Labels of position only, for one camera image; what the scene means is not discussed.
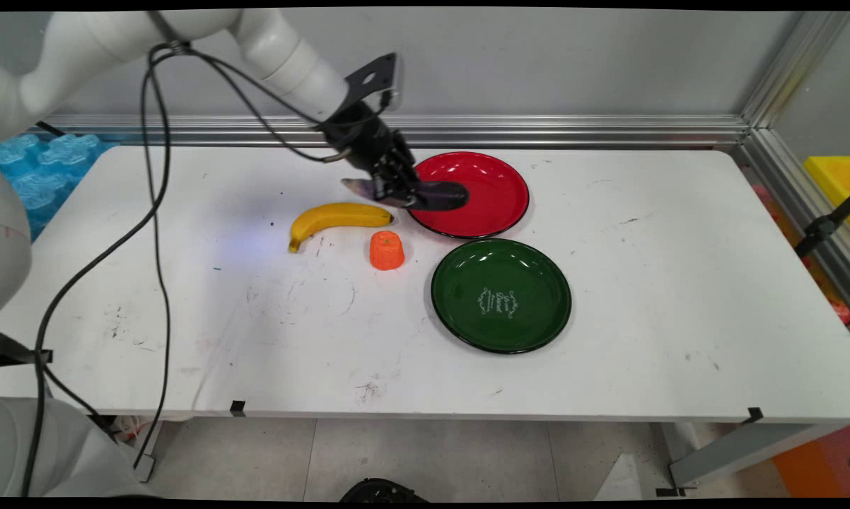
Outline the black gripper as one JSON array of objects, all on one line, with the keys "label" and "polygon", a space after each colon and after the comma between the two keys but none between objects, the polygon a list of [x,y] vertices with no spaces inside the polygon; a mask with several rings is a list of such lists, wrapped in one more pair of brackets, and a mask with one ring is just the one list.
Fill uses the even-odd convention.
[{"label": "black gripper", "polygon": [[348,105],[319,124],[318,131],[330,147],[349,149],[347,159],[357,170],[371,173],[371,200],[406,209],[418,205],[415,158],[404,136],[391,129],[366,101]]}]

